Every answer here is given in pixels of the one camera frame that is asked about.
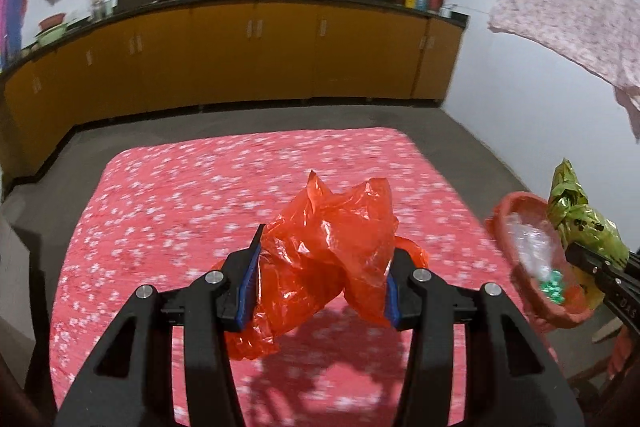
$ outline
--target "floor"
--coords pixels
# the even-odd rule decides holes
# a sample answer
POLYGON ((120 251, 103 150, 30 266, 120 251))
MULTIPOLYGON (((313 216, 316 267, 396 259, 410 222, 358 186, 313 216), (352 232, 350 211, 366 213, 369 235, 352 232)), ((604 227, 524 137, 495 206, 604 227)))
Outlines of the floor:
MULTIPOLYGON (((47 315, 50 317, 66 247, 102 170, 116 154, 137 146, 203 137, 377 126, 398 129, 411 138, 478 219, 487 217, 508 192, 525 189, 490 151, 437 107, 313 105, 218 110, 114 124, 74 135, 41 181, 15 187, 0 208, 33 255, 31 286, 39 345, 27 388, 40 408, 49 415, 55 411, 48 380, 47 315)), ((591 335, 611 317, 603 309, 580 328, 550 334, 565 375, 610 353, 611 342, 593 346, 591 335)))

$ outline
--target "black countertop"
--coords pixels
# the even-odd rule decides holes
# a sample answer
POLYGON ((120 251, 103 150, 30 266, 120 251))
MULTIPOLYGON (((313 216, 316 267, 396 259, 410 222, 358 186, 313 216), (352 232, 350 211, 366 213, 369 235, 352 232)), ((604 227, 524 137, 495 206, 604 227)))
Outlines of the black countertop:
MULTIPOLYGON (((118 12, 118 7, 116 6, 114 9, 113 16, 98 22, 89 22, 88 19, 83 19, 73 24, 70 24, 67 27, 66 33, 62 37, 60 37, 57 41, 52 42, 47 46, 38 48, 37 50, 32 51, 31 53, 26 55, 26 57, 22 57, 12 62, 8 67, 4 68, 4 71, 2 71, 2 73, 0 73, 0 85, 4 87, 4 84, 9 79, 9 77, 29 60, 38 59, 43 55, 46 55, 47 53, 59 48, 60 46, 63 46, 64 44, 67 44, 68 42, 71 42, 77 38, 80 38, 81 36, 86 35, 94 31, 95 29, 101 28, 102 26, 106 26, 107 24, 128 19, 130 17, 136 17, 138 15, 153 12, 156 10, 163 10, 163 9, 169 9, 169 8, 175 8, 175 7, 181 7, 181 6, 189 6, 192 4, 203 4, 203 3, 210 3, 210 2, 233 2, 233 1, 235 0, 168 0, 168 1, 160 1, 153 4, 148 4, 148 5, 127 10, 124 12, 118 12)), ((464 15, 462 13, 457 13, 457 12, 452 12, 451 18, 446 18, 446 17, 441 17, 440 15, 432 12, 421 12, 411 8, 405 8, 404 6, 396 4, 395 0, 308 0, 308 1, 331 1, 335 3, 355 4, 359 6, 393 10, 400 13, 412 15, 415 17, 424 17, 427 19, 428 18, 440 19, 461 28, 466 28, 466 20, 468 19, 467 15, 464 15)))

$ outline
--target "green plastic bag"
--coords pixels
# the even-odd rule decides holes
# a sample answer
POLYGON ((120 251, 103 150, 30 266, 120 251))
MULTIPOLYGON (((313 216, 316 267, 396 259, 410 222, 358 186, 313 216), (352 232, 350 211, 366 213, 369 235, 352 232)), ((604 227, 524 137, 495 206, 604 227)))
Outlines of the green plastic bag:
MULTIPOLYGON (((629 249, 620 239, 616 224, 589 206, 587 195, 566 158, 554 172, 546 217, 558 230, 565 250, 571 243, 578 243, 609 259, 614 267, 625 269, 629 249)), ((574 272, 585 291, 589 307, 595 309, 604 294, 596 288, 592 274, 575 267, 574 272)))

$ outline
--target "silver bolt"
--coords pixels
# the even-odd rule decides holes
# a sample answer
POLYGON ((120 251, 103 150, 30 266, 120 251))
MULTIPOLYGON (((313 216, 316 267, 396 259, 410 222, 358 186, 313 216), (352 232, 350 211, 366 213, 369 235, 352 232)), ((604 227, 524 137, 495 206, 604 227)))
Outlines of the silver bolt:
POLYGON ((431 279, 431 272, 424 268, 417 268, 414 270, 414 279, 418 282, 427 282, 431 279))
POLYGON ((495 282, 488 282, 484 285, 484 291, 486 291, 492 297, 498 296, 502 293, 502 288, 495 282))
POLYGON ((219 270, 210 271, 204 276, 204 280, 206 280, 209 284, 218 284, 222 282, 225 278, 225 275, 219 270))
POLYGON ((138 286, 138 289, 136 290, 136 297, 139 299, 146 299, 147 297, 150 297, 153 292, 153 286, 143 284, 142 286, 138 286))

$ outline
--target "floral tablecloth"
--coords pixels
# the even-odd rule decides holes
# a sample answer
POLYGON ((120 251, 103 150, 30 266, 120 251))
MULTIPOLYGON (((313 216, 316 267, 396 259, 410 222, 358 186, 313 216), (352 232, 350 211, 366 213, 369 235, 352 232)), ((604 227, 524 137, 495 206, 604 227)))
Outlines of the floral tablecloth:
MULTIPOLYGON (((509 268, 446 180, 387 128, 248 134, 136 148, 105 169, 66 253, 52 313, 50 371, 58 405, 98 338, 142 283, 183 287, 245 248, 313 169, 334 192, 388 178, 398 234, 430 253, 449 283, 493 280, 521 307, 509 268)), ((342 296, 261 360, 232 362, 248 427, 391 425, 410 332, 369 325, 342 296)), ((174 410, 188 414, 182 332, 174 328, 174 410)), ((450 420, 463 415, 465 349, 456 330, 450 420)))

